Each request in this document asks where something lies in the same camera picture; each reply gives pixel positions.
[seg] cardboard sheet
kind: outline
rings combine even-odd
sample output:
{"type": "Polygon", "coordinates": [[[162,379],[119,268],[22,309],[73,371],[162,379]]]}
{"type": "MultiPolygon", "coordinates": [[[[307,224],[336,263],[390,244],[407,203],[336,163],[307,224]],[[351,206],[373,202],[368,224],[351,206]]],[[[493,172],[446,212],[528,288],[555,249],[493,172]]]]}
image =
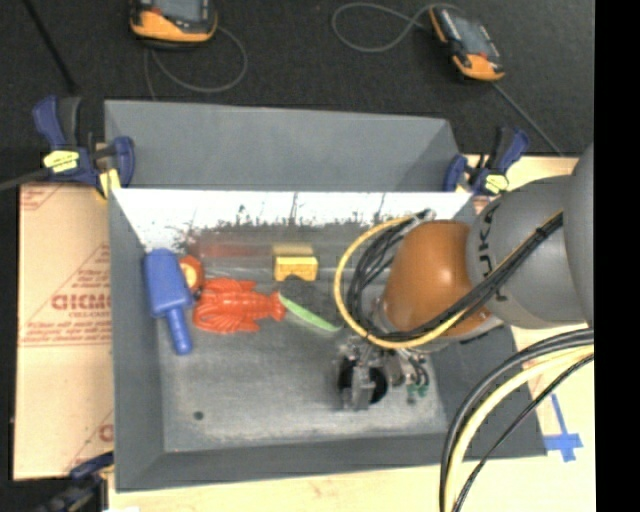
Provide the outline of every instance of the cardboard sheet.
{"type": "Polygon", "coordinates": [[[113,446],[107,240],[95,190],[21,189],[16,480],[64,475],[113,446]]]}

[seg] black floor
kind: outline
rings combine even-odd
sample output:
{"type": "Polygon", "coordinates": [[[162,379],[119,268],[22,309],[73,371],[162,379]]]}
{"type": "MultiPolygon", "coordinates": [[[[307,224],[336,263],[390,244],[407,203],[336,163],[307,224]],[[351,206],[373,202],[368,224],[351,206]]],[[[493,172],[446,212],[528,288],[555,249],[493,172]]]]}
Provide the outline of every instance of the black floor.
{"type": "MultiPolygon", "coordinates": [[[[0,150],[42,146],[31,109],[49,94],[69,93],[27,3],[35,8],[79,86],[81,140],[89,131],[102,135],[105,98],[150,96],[144,50],[127,25],[128,0],[5,0],[0,8],[0,150]]],[[[578,156],[593,141],[595,0],[457,2],[468,15],[484,21],[501,51],[507,75],[498,82],[499,90],[460,81],[430,29],[412,30],[386,53],[363,54],[348,48],[330,26],[332,13],[343,4],[218,0],[221,26],[246,48],[246,76],[226,92],[201,95],[176,86],[151,65],[155,93],[158,99],[171,101],[441,117],[451,122],[465,153],[489,151],[496,128],[504,124],[529,134],[532,154],[578,156]]],[[[384,5],[412,15],[425,4],[410,0],[384,5]]],[[[404,22],[352,10],[339,18],[338,25],[354,43],[374,46],[393,39],[404,22]]],[[[206,48],[162,59],[177,76],[202,86],[233,80],[242,63],[238,48],[222,32],[206,48]]],[[[24,173],[30,166],[5,160],[0,178],[24,173]]],[[[16,332],[14,192],[0,193],[0,210],[0,510],[9,512],[41,501],[64,483],[10,482],[16,332]]]]}

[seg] orange plastic fish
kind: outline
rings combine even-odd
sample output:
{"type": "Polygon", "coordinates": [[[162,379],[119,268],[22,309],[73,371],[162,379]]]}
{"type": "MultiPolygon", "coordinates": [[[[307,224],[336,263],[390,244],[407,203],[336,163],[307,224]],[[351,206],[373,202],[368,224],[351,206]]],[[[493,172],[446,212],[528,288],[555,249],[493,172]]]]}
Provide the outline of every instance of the orange plastic fish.
{"type": "Polygon", "coordinates": [[[284,318],[285,307],[277,291],[271,295],[253,291],[255,281],[237,281],[217,277],[205,281],[202,295],[193,310],[196,327],[218,334],[236,331],[259,331],[255,322],[271,316],[278,322],[284,318]]]}

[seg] black device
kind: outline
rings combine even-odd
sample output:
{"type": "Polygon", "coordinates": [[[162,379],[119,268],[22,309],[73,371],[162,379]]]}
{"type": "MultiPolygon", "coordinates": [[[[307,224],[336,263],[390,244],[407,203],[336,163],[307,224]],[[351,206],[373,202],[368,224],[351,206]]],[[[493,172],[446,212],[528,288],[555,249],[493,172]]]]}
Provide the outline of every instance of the black device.
{"type": "Polygon", "coordinates": [[[500,54],[482,23],[449,7],[432,7],[429,19],[463,77],[492,82],[504,76],[500,54]]]}

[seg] blue tape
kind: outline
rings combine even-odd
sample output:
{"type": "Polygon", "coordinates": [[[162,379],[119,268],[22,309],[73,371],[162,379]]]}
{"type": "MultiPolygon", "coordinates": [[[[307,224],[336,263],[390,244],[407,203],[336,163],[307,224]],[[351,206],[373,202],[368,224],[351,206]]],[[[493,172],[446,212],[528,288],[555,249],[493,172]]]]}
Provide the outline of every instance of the blue tape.
{"type": "Polygon", "coordinates": [[[555,393],[551,394],[551,402],[553,403],[553,409],[556,412],[558,423],[560,424],[560,434],[554,434],[549,436],[543,436],[542,440],[547,450],[559,450],[564,462],[571,462],[576,460],[576,454],[574,450],[576,448],[582,448],[583,444],[578,434],[569,434],[567,425],[564,422],[562,411],[560,410],[560,403],[555,393]]]}

